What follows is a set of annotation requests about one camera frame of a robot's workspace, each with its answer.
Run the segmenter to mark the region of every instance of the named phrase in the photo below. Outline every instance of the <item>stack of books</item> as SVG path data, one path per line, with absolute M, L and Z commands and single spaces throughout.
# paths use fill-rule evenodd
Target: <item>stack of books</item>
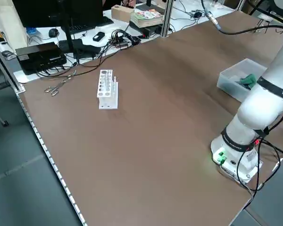
M 164 15 L 160 14 L 155 9 L 137 11 L 134 12 L 131 16 L 131 21 L 139 28 L 162 24 L 163 20 Z

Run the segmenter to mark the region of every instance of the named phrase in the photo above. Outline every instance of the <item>white test tube rack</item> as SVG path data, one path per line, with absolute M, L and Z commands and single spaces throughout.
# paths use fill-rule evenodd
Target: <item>white test tube rack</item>
M 113 70 L 101 70 L 98 84 L 99 109 L 117 109 L 118 82 Z

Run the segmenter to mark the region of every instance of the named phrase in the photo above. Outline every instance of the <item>plastic container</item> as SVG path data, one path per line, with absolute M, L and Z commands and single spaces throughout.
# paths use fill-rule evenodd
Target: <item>plastic container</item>
M 258 80 L 266 69 L 266 67 L 250 59 L 244 59 L 220 73 L 217 87 L 242 102 L 247 97 L 250 90 L 239 85 L 237 82 L 250 74 L 254 74 Z

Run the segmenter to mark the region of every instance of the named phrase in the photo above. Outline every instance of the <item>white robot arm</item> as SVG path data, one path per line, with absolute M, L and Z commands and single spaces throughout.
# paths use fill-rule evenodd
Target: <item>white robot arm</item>
M 283 0 L 270 1 L 272 9 L 283 16 Z M 220 30 L 216 20 L 208 18 Z M 283 47 L 259 82 L 243 101 L 233 120 L 211 143 L 213 160 L 233 177 L 248 183 L 257 173 L 258 153 L 254 141 L 283 114 Z

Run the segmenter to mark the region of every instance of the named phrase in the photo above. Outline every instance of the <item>tabletop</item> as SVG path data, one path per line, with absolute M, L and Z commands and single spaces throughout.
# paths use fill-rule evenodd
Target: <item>tabletop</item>
M 187 27 L 200 24 L 204 21 L 207 21 L 208 19 L 206 17 L 201 17 L 200 19 L 197 20 L 191 20 L 191 17 L 186 13 L 186 12 L 191 12 L 193 10 L 202 10 L 201 3 L 198 0 L 177 0 L 174 1 L 173 3 L 173 10 L 172 10 L 172 16 L 171 16 L 171 25 L 170 27 L 174 30 L 173 32 L 180 31 L 182 29 L 185 29 Z M 231 13 L 233 10 L 231 8 L 228 8 L 226 6 L 220 5 L 220 4 L 215 4 L 213 5 L 207 5 L 208 9 L 212 11 L 215 17 L 223 16 L 225 14 Z M 72 35 L 73 39 L 81 39 L 84 45 L 93 45 L 96 47 L 103 47 L 106 45 L 106 43 L 109 40 L 109 37 L 111 36 L 111 33 L 115 31 L 116 29 L 122 29 L 126 30 L 129 34 L 133 36 L 138 36 L 141 35 L 138 31 L 135 29 L 128 27 L 128 23 L 122 22 L 119 20 L 115 20 L 111 17 L 111 10 L 106 10 L 103 12 L 104 16 L 107 16 L 108 18 L 112 19 L 114 21 L 113 24 L 106 25 L 103 27 L 96 27 L 95 29 L 91 29 L 85 32 L 80 32 L 76 33 L 75 35 Z M 59 36 L 56 38 L 49 38 L 48 37 L 48 32 L 52 27 L 47 27 L 47 28 L 38 28 L 38 32 L 34 35 L 31 36 L 29 39 L 30 45 L 38 45 L 38 44 L 43 44 L 43 43 L 48 43 L 48 42 L 54 42 L 58 44 L 59 40 L 65 40 L 66 35 L 63 32 L 63 30 L 60 27 L 57 27 L 59 30 Z M 93 37 L 98 33 L 98 32 L 104 32 L 105 37 L 99 41 L 95 42 L 93 41 Z M 159 35 L 153 36 L 149 39 L 142 39 L 141 42 L 147 42 L 151 41 L 155 38 L 159 37 Z M 108 54 L 115 53 L 119 49 L 117 48 L 111 48 L 108 52 Z M 73 62 L 75 62 L 75 59 L 72 58 L 72 54 L 68 54 L 67 58 L 67 63 L 64 64 L 64 66 L 71 66 Z M 88 59 L 81 59 L 80 62 L 89 62 L 91 61 L 91 58 Z M 15 76 L 17 80 L 21 83 L 26 83 L 35 79 L 40 78 L 39 75 L 37 74 L 31 74 L 31 75 L 25 75 L 22 70 L 15 72 Z
M 239 31 L 258 21 L 233 12 L 219 22 Z M 48 79 L 19 97 L 89 225 L 225 226 L 250 196 L 211 160 L 239 107 L 216 82 L 245 58 L 268 65 L 282 45 L 274 29 L 226 36 L 207 22 L 121 51 L 55 97 L 43 92 L 57 83 Z M 118 78 L 117 110 L 98 109 L 100 69 Z M 268 140 L 283 149 L 283 123 Z M 276 158 L 261 152 L 264 180 Z

